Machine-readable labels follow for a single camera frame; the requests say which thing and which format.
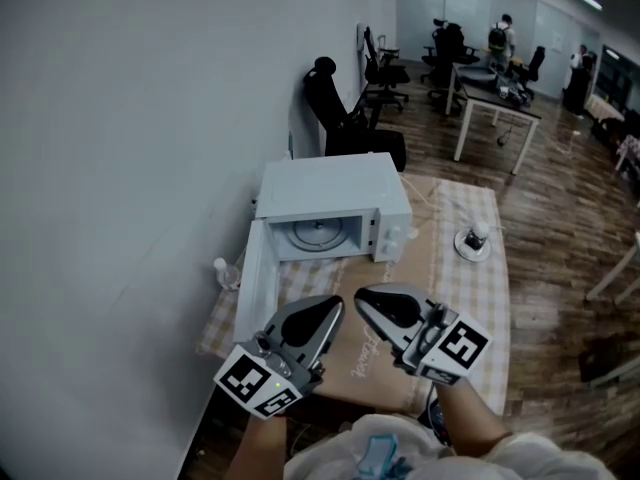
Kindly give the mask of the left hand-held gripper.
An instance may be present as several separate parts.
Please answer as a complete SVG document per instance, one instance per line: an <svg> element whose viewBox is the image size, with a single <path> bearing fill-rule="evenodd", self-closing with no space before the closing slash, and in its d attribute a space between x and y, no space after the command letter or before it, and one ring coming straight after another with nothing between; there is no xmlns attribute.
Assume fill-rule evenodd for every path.
<svg viewBox="0 0 640 480"><path fill-rule="evenodd" d="M235 345L214 383L256 418L284 413L322 383L324 367L318 359L343 316L339 296L313 296L283 306L267 324L267 333Z"/></svg>

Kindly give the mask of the white microwave oven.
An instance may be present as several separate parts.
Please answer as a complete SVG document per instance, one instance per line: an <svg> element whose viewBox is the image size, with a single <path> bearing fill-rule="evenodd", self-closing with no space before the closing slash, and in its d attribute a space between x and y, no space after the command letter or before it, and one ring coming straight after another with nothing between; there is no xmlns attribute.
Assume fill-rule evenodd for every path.
<svg viewBox="0 0 640 480"><path fill-rule="evenodd" d="M347 239L324 252L296 248L296 221L340 218ZM281 160L266 165L242 267L233 339L265 328L278 307L279 268L287 261L370 256L400 260L412 207L388 153Z"/></svg>

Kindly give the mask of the person's cream shirt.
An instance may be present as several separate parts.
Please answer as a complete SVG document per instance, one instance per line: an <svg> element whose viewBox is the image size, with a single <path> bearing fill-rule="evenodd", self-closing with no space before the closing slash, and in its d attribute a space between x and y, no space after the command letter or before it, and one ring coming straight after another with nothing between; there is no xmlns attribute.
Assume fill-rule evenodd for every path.
<svg viewBox="0 0 640 480"><path fill-rule="evenodd" d="M456 455L407 417L367 415L351 429L297 453L284 480L360 480L357 464L370 437L393 434L412 470L405 480L616 480L598 459L560 449L533 433L515 434L479 458Z"/></svg>

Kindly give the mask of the black waist device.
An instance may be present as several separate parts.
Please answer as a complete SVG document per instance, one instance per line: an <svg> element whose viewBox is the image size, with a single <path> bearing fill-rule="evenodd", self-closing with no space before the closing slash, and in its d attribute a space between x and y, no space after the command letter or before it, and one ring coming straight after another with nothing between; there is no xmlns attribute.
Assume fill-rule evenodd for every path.
<svg viewBox="0 0 640 480"><path fill-rule="evenodd" d="M452 446L438 398L427 402L425 410L418 417L418 422L430 429L441 444L446 447Z"/></svg>

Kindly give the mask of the person's left forearm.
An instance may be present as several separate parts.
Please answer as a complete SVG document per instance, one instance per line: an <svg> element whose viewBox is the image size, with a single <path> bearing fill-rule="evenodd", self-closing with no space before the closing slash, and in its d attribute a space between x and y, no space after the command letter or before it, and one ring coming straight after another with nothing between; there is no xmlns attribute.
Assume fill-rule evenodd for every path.
<svg viewBox="0 0 640 480"><path fill-rule="evenodd" d="M225 480L283 480L287 454L287 419L251 416Z"/></svg>

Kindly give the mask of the clear plastic bottle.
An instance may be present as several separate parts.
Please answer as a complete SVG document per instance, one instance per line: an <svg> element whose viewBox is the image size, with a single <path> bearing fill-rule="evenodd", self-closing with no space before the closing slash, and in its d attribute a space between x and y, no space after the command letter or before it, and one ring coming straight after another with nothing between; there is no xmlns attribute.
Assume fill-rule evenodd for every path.
<svg viewBox="0 0 640 480"><path fill-rule="evenodd" d="M222 257L214 260L216 278L225 291L238 291L241 285L241 272L234 265L227 263Z"/></svg>

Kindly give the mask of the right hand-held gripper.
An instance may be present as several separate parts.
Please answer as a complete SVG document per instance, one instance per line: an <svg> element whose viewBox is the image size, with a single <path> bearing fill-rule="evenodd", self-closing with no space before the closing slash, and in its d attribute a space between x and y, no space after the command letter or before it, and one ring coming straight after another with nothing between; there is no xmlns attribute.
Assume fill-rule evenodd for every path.
<svg viewBox="0 0 640 480"><path fill-rule="evenodd" d="M358 289L354 303L379 337L404 350L394 365L434 383L453 386L467 378L491 344L490 334L473 317L445 304L430 308L424 322L418 299L378 285Z"/></svg>

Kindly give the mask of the clear glass turntable plate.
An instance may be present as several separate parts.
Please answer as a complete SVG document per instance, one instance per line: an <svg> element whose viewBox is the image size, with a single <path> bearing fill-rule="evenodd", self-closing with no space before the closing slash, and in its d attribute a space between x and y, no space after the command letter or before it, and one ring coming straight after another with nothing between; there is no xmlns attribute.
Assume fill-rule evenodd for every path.
<svg viewBox="0 0 640 480"><path fill-rule="evenodd" d="M340 246L347 231L340 218L296 221L287 231L289 241L307 252L324 252Z"/></svg>

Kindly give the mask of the person's right forearm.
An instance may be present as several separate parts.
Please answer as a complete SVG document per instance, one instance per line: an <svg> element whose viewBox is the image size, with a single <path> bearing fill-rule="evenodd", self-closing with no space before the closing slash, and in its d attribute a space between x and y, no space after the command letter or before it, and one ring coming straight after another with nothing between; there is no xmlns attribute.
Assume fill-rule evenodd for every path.
<svg viewBox="0 0 640 480"><path fill-rule="evenodd" d="M458 455L481 457L512 433L466 380L438 384L437 398L445 426Z"/></svg>

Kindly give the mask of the beige checkered tablecloth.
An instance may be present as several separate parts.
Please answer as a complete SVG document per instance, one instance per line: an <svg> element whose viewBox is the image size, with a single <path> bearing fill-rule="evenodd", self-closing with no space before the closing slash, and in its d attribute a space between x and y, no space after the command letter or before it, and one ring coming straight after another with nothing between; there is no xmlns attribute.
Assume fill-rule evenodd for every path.
<svg viewBox="0 0 640 480"><path fill-rule="evenodd" d="M329 353L316 393L387 412L417 415L424 409L427 380L394 367L389 343L382 341L356 313L355 291L380 282L404 282L421 288L434 302L472 315L493 341L474 367L470 381L486 404L502 413L510 348L508 270L495 193L489 188L426 175L406 174L403 183L413 208L413 232L401 260L374 263L367 256L284 262L279 302L338 294L345 318ZM490 227L491 253L480 263L463 259L454 237L476 221Z"/></svg>

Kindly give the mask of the dark floor object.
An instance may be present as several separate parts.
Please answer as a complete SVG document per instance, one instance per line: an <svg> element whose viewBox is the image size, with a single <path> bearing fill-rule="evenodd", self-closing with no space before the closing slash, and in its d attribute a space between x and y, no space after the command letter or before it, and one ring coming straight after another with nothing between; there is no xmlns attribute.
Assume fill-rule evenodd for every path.
<svg viewBox="0 0 640 480"><path fill-rule="evenodd" d="M594 338L578 356L580 380L591 387L640 373L640 333Z"/></svg>

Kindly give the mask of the white furniture leg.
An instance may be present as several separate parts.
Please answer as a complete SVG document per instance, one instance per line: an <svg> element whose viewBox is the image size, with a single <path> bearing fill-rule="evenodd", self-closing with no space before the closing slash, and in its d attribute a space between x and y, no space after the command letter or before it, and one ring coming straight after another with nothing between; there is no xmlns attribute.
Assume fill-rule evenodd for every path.
<svg viewBox="0 0 640 480"><path fill-rule="evenodd" d="M605 288L607 288L633 261L640 261L640 231L634 233L633 245L623 258L590 290L585 296L586 301L594 300ZM620 294L614 297L616 306L625 301L634 291L640 290L640 275L629 284Z"/></svg>

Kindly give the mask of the tall black office chair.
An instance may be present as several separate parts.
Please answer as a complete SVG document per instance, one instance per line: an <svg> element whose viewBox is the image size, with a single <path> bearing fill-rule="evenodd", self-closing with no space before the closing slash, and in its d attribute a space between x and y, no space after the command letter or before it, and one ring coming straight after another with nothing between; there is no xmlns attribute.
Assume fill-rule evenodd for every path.
<svg viewBox="0 0 640 480"><path fill-rule="evenodd" d="M336 64L318 57L303 78L307 102L325 129L326 156L389 153L398 172L406 167L406 146L400 132L371 128L361 108L348 112L333 81Z"/></svg>

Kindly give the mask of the light blue badge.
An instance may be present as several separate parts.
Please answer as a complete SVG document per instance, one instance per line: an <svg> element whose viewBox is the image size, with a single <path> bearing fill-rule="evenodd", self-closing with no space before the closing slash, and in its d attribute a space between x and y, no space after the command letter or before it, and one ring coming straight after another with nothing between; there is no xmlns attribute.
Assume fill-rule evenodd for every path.
<svg viewBox="0 0 640 480"><path fill-rule="evenodd" d="M399 454L398 438L393 434L370 437L357 464L360 480L405 480L411 470L407 459Z"/></svg>

